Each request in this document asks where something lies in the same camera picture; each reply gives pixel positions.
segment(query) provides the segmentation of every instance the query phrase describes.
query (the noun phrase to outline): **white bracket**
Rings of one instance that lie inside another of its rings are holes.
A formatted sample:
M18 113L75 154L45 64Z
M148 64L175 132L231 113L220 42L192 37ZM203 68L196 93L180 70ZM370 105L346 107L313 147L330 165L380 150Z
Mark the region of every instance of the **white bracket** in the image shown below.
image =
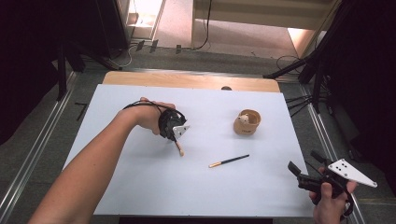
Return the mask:
M173 131L174 131L174 134L175 134L175 138L178 139L179 137L181 137L181 135L183 135L189 128L190 128L190 125L175 126L173 128Z
M349 164L349 162L344 159L330 164L329 169L345 179L354 180L358 183L373 188L376 188L377 186L377 184L373 180L362 174L358 169L353 167L351 164Z

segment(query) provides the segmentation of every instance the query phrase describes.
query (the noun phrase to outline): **black pen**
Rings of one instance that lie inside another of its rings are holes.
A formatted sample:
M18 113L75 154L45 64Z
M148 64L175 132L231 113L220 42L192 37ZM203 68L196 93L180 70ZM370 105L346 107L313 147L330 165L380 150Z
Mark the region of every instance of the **black pen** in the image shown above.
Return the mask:
M246 157L248 157L248 156L249 156L249 155L247 154L247 155L245 155L245 156L236 157L236 158L233 158L233 159L229 159L229 160L227 160L227 161L218 161L218 162L215 162L215 163L213 163L213 164L210 164L210 165L209 165L209 168L212 168L212 167L215 167L215 166L218 166L218 165L222 165L222 164L227 163L227 162L230 162L230 161L241 160L241 159L244 159L244 158L246 158Z

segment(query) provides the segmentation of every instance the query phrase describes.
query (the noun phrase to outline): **forearm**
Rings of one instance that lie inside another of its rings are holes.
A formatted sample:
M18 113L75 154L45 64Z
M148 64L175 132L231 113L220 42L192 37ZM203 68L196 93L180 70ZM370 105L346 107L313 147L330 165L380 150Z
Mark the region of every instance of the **forearm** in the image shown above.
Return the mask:
M56 179L31 222L88 222L117 166L134 116L120 112Z

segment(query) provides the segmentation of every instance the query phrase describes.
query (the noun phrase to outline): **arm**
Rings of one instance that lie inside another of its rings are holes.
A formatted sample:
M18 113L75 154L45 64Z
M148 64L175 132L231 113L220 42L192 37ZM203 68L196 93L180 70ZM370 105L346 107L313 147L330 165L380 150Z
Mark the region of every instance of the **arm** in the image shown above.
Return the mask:
M61 172L29 223L88 223L113 176L128 134L136 125L159 134L160 115L158 108L150 105L121 110Z
M321 173L324 172L324 168L319 168ZM357 183L349 181L346 184L348 192L352 193L357 187ZM316 224L339 224L340 216L344 213L346 208L347 195L342 193L337 198L332 198L332 185L329 183L323 183L321 185L321 200L314 208L314 220ZM317 196L314 192L309 192L309 197L313 200Z

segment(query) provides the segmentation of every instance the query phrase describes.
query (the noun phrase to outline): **white board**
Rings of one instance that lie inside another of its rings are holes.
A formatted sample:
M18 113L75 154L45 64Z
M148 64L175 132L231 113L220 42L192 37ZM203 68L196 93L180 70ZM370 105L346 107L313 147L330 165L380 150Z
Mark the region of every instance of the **white board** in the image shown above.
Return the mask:
M308 193L288 169L293 161L306 174L282 93L98 85L65 165L141 96L173 103L186 116L191 128L179 139L185 156L173 142L136 127L96 215L312 217ZM251 136L233 131L243 109L262 116Z

